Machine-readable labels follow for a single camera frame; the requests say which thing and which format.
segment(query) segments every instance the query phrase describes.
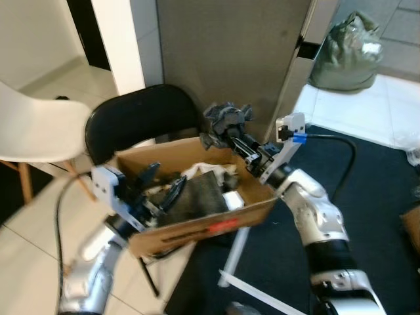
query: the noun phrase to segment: black cable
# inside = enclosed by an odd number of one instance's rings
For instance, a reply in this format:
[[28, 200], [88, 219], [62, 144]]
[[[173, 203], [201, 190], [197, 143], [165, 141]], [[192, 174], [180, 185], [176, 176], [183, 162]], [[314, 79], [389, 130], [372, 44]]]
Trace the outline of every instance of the black cable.
[[63, 295], [63, 284], [64, 284], [64, 263], [63, 263], [63, 250], [61, 244], [61, 234], [60, 234], [60, 208], [61, 203], [64, 197], [64, 194], [67, 192], [68, 188], [73, 184], [76, 179], [79, 179], [82, 176], [90, 175], [91, 172], [85, 172], [81, 174], [77, 174], [75, 177], [72, 177], [63, 187], [61, 193], [58, 197], [57, 204], [55, 207], [55, 234], [56, 234], [56, 245], [57, 245], [57, 253], [58, 253], [58, 298], [57, 298], [57, 306], [56, 306], [56, 314], [58, 314], [58, 308], [60, 307], [61, 297]]
[[350, 157], [350, 161], [348, 162], [348, 165], [346, 166], [346, 169], [342, 175], [342, 177], [340, 178], [340, 181], [331, 197], [331, 202], [335, 203], [335, 201], [337, 200], [337, 196], [339, 194], [339, 192], [343, 189], [344, 185], [346, 184], [346, 181], [348, 179], [348, 176], [351, 172], [351, 170], [353, 169], [354, 166], [354, 161], [356, 160], [356, 155], [357, 155], [357, 146], [356, 144], [343, 137], [343, 136], [335, 136], [335, 135], [316, 135], [316, 134], [312, 134], [312, 133], [308, 133], [306, 135], [307, 138], [313, 138], [313, 139], [324, 139], [324, 140], [336, 140], [336, 141], [340, 141], [342, 143], [347, 144], [351, 151], [351, 157]]

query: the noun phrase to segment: cardboard box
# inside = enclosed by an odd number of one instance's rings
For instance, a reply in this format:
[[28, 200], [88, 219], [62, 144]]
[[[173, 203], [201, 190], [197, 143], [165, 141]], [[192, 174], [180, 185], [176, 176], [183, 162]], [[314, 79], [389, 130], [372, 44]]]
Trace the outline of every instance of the cardboard box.
[[157, 161], [161, 163], [158, 176], [183, 172], [198, 162], [236, 164], [240, 176], [238, 192], [245, 206], [238, 210], [135, 234], [130, 239], [130, 250], [137, 257], [210, 238], [237, 230], [242, 226], [259, 224], [266, 218], [276, 201], [272, 191], [267, 186], [261, 186], [259, 181], [248, 173], [245, 163], [239, 156], [235, 156], [230, 149], [211, 148], [205, 151], [199, 138], [133, 148], [117, 155], [117, 165], [127, 177], [135, 176], [149, 164]]

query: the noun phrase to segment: wooden chair leg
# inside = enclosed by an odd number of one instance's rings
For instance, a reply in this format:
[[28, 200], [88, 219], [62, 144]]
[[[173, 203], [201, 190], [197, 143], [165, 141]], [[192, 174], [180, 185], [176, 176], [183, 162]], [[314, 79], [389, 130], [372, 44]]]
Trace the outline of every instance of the wooden chair leg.
[[20, 175], [20, 183], [22, 185], [22, 192], [24, 195], [25, 204], [32, 200], [32, 184], [31, 174], [27, 163], [19, 163], [18, 170]]
[[[63, 163], [64, 163], [64, 166], [67, 168], [67, 171], [70, 174], [77, 175], [77, 171], [74, 169], [74, 167], [70, 163], [70, 161], [64, 161]], [[89, 188], [86, 186], [86, 183], [83, 182], [83, 179], [79, 178], [77, 181], [80, 183], [82, 189], [86, 192], [86, 194], [89, 196], [89, 198], [93, 201], [96, 201], [95, 195], [89, 190]]]

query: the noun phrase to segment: white tile floor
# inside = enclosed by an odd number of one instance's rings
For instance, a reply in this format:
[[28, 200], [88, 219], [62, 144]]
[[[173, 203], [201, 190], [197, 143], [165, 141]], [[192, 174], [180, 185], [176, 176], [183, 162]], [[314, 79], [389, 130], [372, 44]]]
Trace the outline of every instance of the white tile floor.
[[[94, 109], [116, 95], [110, 72], [80, 65], [50, 82], [32, 96], [66, 95]], [[308, 122], [394, 147], [398, 137], [420, 133], [420, 84], [378, 75], [374, 86], [359, 93], [333, 93], [305, 86], [295, 111]], [[56, 292], [54, 205], [68, 174], [50, 164], [36, 167], [56, 176], [29, 206], [23, 207], [0, 229], [0, 307], [4, 315], [53, 314]], [[83, 155], [75, 160], [79, 171], [90, 167]], [[93, 203], [78, 185], [63, 203], [64, 261], [69, 263], [78, 244], [110, 210]], [[188, 261], [192, 245], [153, 267], [162, 291], [154, 298], [136, 259], [126, 252], [118, 264], [106, 315], [159, 314]]]

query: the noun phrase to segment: chair leg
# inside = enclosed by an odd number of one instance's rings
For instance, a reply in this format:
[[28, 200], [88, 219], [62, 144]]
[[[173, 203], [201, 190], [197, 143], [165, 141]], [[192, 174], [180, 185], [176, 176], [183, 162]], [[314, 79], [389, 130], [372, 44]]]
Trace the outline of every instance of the chair leg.
[[[77, 171], [74, 169], [73, 165], [70, 163], [70, 161], [64, 161], [64, 166], [67, 168], [67, 171], [72, 174], [73, 176], [77, 175]], [[93, 201], [96, 201], [95, 195], [89, 190], [86, 183], [83, 182], [82, 178], [79, 178], [77, 180], [80, 183], [80, 186], [82, 189], [86, 192], [86, 194], [89, 196], [89, 198]]]
[[140, 263], [140, 265], [143, 269], [144, 274], [146, 275], [146, 279], [147, 279], [150, 287], [152, 288], [155, 297], [159, 297], [160, 292], [157, 289], [155, 283], [153, 282], [152, 276], [150, 275], [149, 270], [147, 269], [146, 263], [144, 262], [142, 257], [139, 257], [138, 261], [139, 261], [139, 263]]
[[22, 185], [22, 192], [24, 195], [25, 204], [32, 200], [32, 184], [31, 174], [27, 163], [19, 163], [18, 170], [20, 175], [20, 183]]

